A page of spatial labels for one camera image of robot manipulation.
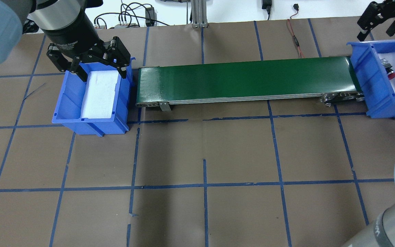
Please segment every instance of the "red wire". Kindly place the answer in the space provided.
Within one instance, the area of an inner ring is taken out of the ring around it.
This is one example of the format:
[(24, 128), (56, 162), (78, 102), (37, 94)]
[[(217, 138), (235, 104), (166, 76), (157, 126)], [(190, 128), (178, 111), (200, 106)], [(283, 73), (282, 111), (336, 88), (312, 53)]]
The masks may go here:
[[(292, 16), (290, 16), (290, 18), (287, 19), (287, 23), (289, 23), (289, 27), (290, 27), (290, 31), (291, 31), (292, 36), (295, 36), (294, 30), (293, 30), (293, 28), (292, 28), (292, 24), (290, 23), (290, 19), (292, 19)], [(303, 52), (301, 51), (301, 47), (297, 46), (297, 49), (298, 49), (299, 52), (300, 52), (300, 58), (301, 58), (301, 57), (302, 57), (302, 58), (306, 58), (306, 57), (304, 56)]]

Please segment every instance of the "metal post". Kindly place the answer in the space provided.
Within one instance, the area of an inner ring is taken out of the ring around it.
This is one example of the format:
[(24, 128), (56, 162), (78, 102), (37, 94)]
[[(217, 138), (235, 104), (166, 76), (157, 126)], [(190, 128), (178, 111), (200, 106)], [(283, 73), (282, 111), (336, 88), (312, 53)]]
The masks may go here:
[(193, 28), (208, 27), (207, 0), (191, 0), (191, 13)]

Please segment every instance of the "empty blue bin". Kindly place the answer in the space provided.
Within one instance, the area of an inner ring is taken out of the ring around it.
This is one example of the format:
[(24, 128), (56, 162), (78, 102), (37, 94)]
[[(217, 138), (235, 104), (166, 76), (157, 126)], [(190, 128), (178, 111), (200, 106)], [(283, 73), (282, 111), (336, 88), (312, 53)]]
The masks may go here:
[[(116, 70), (112, 66), (102, 63), (80, 64), (86, 73), (91, 71)], [(111, 118), (89, 119), (81, 118), (83, 97), (85, 95), (86, 82), (80, 80), (77, 75), (70, 72), (65, 73), (62, 88), (59, 94), (52, 123), (62, 124), (70, 128), (77, 134), (104, 134), (126, 133), (127, 126), (127, 105), (129, 103), (130, 88), (134, 85), (132, 63), (127, 66), (127, 76), (125, 79), (118, 75), (115, 88), (114, 105)]]
[(349, 42), (351, 63), (368, 106), (367, 116), (395, 118), (395, 91), (378, 54), (395, 52), (395, 40)]

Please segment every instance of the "conveyor belt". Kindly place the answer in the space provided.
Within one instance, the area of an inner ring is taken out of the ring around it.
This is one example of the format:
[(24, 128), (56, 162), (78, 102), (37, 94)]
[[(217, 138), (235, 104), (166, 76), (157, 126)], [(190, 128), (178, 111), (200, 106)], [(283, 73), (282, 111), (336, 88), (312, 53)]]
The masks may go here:
[(360, 91), (348, 57), (141, 68), (136, 105), (317, 97)]

